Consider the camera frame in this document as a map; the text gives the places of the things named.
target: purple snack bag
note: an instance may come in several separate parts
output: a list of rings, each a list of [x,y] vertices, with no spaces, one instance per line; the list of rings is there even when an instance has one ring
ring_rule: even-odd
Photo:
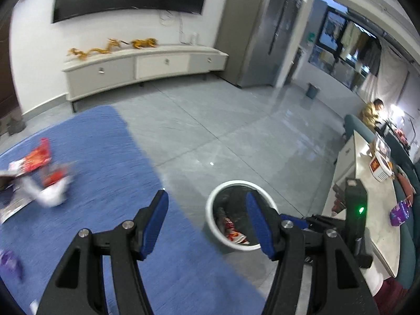
[[[408,205],[405,201],[400,201],[389,214],[392,226],[400,226],[408,219],[408,217]]]
[[[0,250],[0,268],[9,273],[16,274],[22,281],[23,267],[19,258],[10,250]]]

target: blue rug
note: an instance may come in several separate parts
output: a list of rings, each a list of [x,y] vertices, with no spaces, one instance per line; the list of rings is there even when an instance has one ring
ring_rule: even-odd
[[[1,277],[27,314],[79,229],[110,230],[148,206],[161,188],[150,162],[110,106],[31,136],[0,156],[0,169],[28,154],[41,137],[50,139],[53,162],[76,161],[77,175],[64,204],[43,209],[32,202],[0,225],[0,248],[16,252],[25,269],[22,284],[6,274]],[[223,261],[173,199],[155,250],[139,267],[156,315],[257,315],[263,310],[263,297]],[[109,258],[104,259],[104,281],[108,310],[116,315]]]

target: golden tiger figurine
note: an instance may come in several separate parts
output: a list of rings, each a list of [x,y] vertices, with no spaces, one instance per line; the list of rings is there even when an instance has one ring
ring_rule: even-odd
[[[133,45],[135,49],[141,49],[142,47],[156,47],[158,42],[154,38],[147,38],[146,40],[134,39],[131,41],[131,45]]]
[[[99,52],[102,54],[107,54],[107,53],[111,53],[113,47],[121,48],[121,42],[117,39],[108,39],[108,44],[106,46],[106,49],[93,48],[93,49],[90,49],[88,52],[83,52],[73,47],[72,49],[69,49],[69,53],[67,55],[73,54],[77,56],[80,60],[86,60],[87,56],[91,52]]]

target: person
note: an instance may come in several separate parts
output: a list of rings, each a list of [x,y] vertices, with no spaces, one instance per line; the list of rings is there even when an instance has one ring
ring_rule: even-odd
[[[384,102],[376,99],[369,102],[359,114],[359,119],[367,126],[373,133],[377,131],[377,124],[379,122],[379,112],[384,108]]]

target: tv stand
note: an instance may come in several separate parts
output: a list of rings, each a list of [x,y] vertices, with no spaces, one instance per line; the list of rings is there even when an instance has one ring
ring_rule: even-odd
[[[96,93],[144,81],[224,70],[228,55],[205,46],[167,45],[123,49],[95,54],[85,61],[65,63],[67,100],[74,102]]]

